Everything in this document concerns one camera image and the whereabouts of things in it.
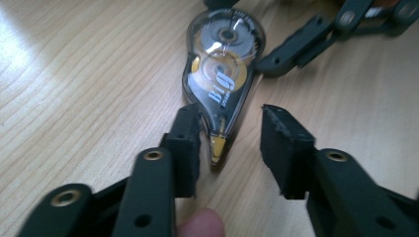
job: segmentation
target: black plastic part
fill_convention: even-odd
[[[53,190],[33,210],[19,236],[82,236],[92,219],[91,199],[90,188],[82,184]]]
[[[336,15],[334,26],[337,31],[349,33],[364,19],[374,0],[347,0]]]
[[[414,223],[419,235],[419,196],[416,200],[382,188],[397,207]]]
[[[267,77],[279,77],[287,74],[296,65],[302,67],[307,62],[298,65],[297,58],[315,46],[319,40],[326,39],[331,31],[332,24],[326,19],[312,18],[283,44],[262,58],[256,69]]]
[[[89,229],[88,236],[111,236],[120,210],[121,200],[126,190],[125,178],[98,193],[93,194],[94,222]]]
[[[160,145],[170,150],[174,160],[175,198],[195,195],[200,176],[200,121],[198,104],[181,108],[170,133],[164,136]]]
[[[204,0],[204,4],[210,9],[232,8],[239,0]]]
[[[337,40],[339,40],[339,36],[338,35],[332,35],[328,39],[322,39],[322,40],[320,40],[314,46],[312,46],[311,48],[309,48],[308,50],[306,50],[303,55],[301,55],[300,57],[298,57],[295,60],[295,64],[298,67],[304,67],[310,61],[312,61],[316,56],[318,56],[324,50],[326,50],[327,48],[329,48]]]
[[[334,149],[321,150],[312,169],[321,187],[317,192],[324,194],[333,212],[333,215],[319,215],[319,209],[327,209],[328,205],[322,205],[323,197],[312,196],[315,191],[310,191],[312,200],[307,209],[317,236],[418,236],[415,224],[349,154]],[[335,221],[316,225],[326,223],[319,220],[324,216]]]
[[[138,154],[113,236],[174,236],[173,164],[165,148]]]
[[[313,158],[314,137],[286,110],[264,105],[261,151],[281,193],[287,199],[304,199]]]
[[[418,0],[400,0],[396,5],[392,18],[396,24],[410,26],[419,18]]]

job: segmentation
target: wooden table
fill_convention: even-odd
[[[322,1],[242,0],[267,32],[268,53]],[[186,29],[200,0],[0,3],[0,235],[17,233],[47,192],[99,191],[129,175],[185,105]],[[284,200],[261,159],[261,106],[289,110],[317,138],[358,159],[381,186],[415,198],[419,180],[419,25],[397,39],[350,39],[303,69],[263,79],[219,174],[202,161],[198,196],[227,236],[313,236],[304,201]]]

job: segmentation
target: tape reel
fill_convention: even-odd
[[[252,51],[254,42],[242,19],[213,20],[201,30],[201,45],[206,52],[222,49],[244,58]]]
[[[208,92],[214,90],[214,87],[237,91],[247,78],[246,64],[233,52],[215,51],[202,60],[197,57],[191,71],[193,71],[191,79]],[[225,88],[225,85],[221,85],[225,76],[234,82],[234,88]]]

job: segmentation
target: fingertip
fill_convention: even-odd
[[[223,237],[224,224],[212,209],[204,208],[178,227],[179,237]]]

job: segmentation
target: transparent plastic casing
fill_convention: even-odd
[[[209,135],[228,139],[265,46],[263,30],[242,11],[220,9],[193,20],[187,40],[184,94],[200,105]]]

